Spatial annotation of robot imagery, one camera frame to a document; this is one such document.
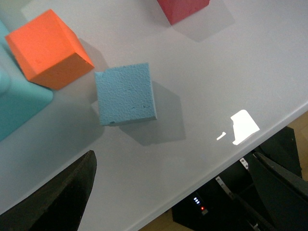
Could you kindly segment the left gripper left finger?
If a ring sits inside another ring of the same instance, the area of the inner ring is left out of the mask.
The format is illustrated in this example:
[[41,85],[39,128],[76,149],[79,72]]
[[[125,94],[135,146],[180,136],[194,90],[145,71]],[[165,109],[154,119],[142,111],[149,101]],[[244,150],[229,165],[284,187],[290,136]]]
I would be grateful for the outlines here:
[[76,231],[89,200],[97,159],[90,150],[0,216],[2,231]]

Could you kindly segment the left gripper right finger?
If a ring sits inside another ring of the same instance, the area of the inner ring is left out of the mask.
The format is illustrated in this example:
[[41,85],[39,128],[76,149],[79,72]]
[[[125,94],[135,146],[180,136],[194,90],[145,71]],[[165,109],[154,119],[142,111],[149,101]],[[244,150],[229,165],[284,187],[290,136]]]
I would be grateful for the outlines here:
[[308,229],[308,183],[260,153],[249,157],[258,195],[278,231]]

